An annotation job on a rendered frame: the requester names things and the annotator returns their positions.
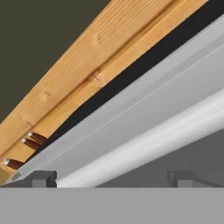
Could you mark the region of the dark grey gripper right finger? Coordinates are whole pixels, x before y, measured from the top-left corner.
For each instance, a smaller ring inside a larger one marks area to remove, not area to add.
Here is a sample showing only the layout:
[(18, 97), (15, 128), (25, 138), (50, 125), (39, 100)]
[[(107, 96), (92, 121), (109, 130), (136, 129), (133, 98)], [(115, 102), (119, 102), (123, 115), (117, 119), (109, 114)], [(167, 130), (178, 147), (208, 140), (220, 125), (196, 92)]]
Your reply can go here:
[(167, 178), (171, 185), (177, 188), (222, 187), (222, 185), (199, 178), (190, 171), (168, 171)]

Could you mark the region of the brown knob with silver cap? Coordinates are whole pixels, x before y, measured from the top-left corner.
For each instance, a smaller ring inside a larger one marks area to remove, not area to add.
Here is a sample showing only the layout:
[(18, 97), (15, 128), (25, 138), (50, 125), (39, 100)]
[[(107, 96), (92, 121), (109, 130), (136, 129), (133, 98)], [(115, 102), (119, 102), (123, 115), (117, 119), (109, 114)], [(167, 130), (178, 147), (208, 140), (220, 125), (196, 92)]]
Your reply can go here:
[(24, 163), (15, 159), (6, 158), (3, 161), (3, 164), (10, 167), (11, 169), (17, 170), (19, 169)]
[(47, 141), (47, 138), (45, 136), (40, 135), (39, 133), (29, 131), (27, 134), (28, 137), (31, 139), (37, 141), (40, 144), (44, 144)]
[(21, 139), (21, 142), (27, 146), (29, 146), (30, 148), (34, 149), (35, 151), (40, 147), (40, 144), (36, 141), (33, 141), (29, 138), (22, 138)]

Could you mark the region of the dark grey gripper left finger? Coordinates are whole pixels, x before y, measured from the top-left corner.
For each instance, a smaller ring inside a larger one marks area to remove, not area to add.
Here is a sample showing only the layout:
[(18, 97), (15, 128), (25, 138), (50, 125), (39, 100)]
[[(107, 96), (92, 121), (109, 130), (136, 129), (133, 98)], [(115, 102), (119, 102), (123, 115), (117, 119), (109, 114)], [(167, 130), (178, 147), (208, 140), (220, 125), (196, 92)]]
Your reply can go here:
[(5, 187), (15, 188), (56, 188), (56, 171), (34, 171), (26, 178), (6, 184)]

